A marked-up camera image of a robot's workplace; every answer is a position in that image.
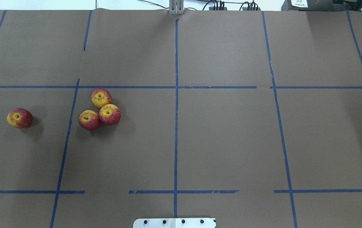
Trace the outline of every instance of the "table surface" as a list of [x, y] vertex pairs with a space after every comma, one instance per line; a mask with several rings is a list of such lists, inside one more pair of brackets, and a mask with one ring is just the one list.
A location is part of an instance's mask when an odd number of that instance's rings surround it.
[[173, 217], [362, 227], [362, 13], [0, 11], [0, 227]]

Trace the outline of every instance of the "red apple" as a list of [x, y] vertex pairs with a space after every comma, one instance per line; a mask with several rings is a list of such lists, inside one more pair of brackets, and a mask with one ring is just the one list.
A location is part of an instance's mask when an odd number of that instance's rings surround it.
[[8, 123], [16, 128], [30, 127], [33, 122], [32, 114], [23, 108], [15, 108], [7, 117]]
[[98, 113], [92, 110], [83, 111], [81, 115], [79, 115], [78, 121], [79, 125], [88, 131], [96, 130], [99, 126], [101, 126]]
[[112, 103], [112, 96], [104, 88], [97, 88], [91, 94], [92, 104], [97, 108], [102, 108], [104, 105]]
[[122, 116], [119, 108], [116, 105], [107, 104], [104, 105], [99, 111], [99, 119], [102, 123], [113, 125], [119, 122]]

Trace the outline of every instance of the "black cable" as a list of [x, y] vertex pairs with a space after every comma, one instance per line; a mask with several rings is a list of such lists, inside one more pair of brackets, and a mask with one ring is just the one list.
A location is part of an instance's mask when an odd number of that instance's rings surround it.
[[249, 2], [244, 2], [244, 3], [240, 6], [239, 11], [243, 8], [244, 4], [246, 4], [246, 3], [247, 3], [247, 8], [250, 7], [250, 3], [249, 3]]
[[216, 6], [217, 6], [217, 1], [215, 1], [215, 0], [206, 1], [206, 2], [207, 2], [207, 3], [205, 4], [205, 6], [204, 6], [204, 8], [203, 8], [202, 10], [205, 10], [206, 6], [207, 6], [209, 3], [213, 3], [213, 9], [214, 9], [214, 6], [215, 6], [214, 3], [216, 3]]
[[254, 2], [254, 0], [251, 2], [250, 4], [250, 9], [247, 9], [247, 10], [251, 10], [251, 11], [256, 11], [258, 10], [258, 4]]
[[149, 2], [149, 1], [145, 1], [145, 0], [137, 0], [137, 1], [150, 3], [150, 4], [153, 4], [153, 5], [156, 5], [156, 6], [162, 7], [162, 8], [164, 8], [164, 9], [169, 9], [169, 7], [164, 7], [164, 6], [162, 6], [162, 5], [159, 5], [159, 4], [156, 4], [156, 3], [152, 3], [152, 2]]
[[196, 0], [198, 2], [211, 2], [209, 0]]

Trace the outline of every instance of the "wire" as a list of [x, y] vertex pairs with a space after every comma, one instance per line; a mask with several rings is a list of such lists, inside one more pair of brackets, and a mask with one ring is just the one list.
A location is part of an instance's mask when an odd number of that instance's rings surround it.
[[198, 1], [198, 2], [211, 2], [211, 1], [208, 1], [208, 0], [196, 0], [196, 1]]
[[246, 3], [247, 3], [247, 7], [250, 7], [250, 3], [249, 3], [249, 2], [244, 2], [244, 3], [240, 6], [239, 11], [243, 8], [244, 4], [246, 4]]
[[159, 4], [156, 4], [156, 3], [152, 3], [152, 2], [149, 2], [149, 1], [145, 1], [145, 0], [137, 0], [137, 1], [150, 3], [150, 4], [153, 4], [153, 5], [156, 5], [156, 6], [162, 7], [162, 8], [164, 8], [164, 9], [169, 9], [169, 7], [164, 7], [164, 6], [162, 6], [162, 5], [159, 5]]
[[225, 2], [220, 1], [220, 9], [219, 10], [225, 10]]
[[206, 4], [205, 4], [205, 6], [204, 6], [204, 8], [202, 9], [202, 10], [205, 10], [205, 8], [206, 8], [206, 6], [209, 4], [209, 3], [213, 3], [213, 9], [215, 9], [215, 3], [216, 3], [216, 8], [218, 7], [217, 6], [217, 1], [215, 1], [215, 0], [211, 0], [211, 1], [205, 1], [205, 2], [207, 2]]

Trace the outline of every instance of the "metal bracket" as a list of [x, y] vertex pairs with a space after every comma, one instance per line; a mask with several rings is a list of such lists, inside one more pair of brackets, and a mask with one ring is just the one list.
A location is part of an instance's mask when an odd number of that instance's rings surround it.
[[214, 218], [136, 219], [133, 228], [216, 228]]
[[169, 14], [184, 14], [184, 0], [169, 0]]

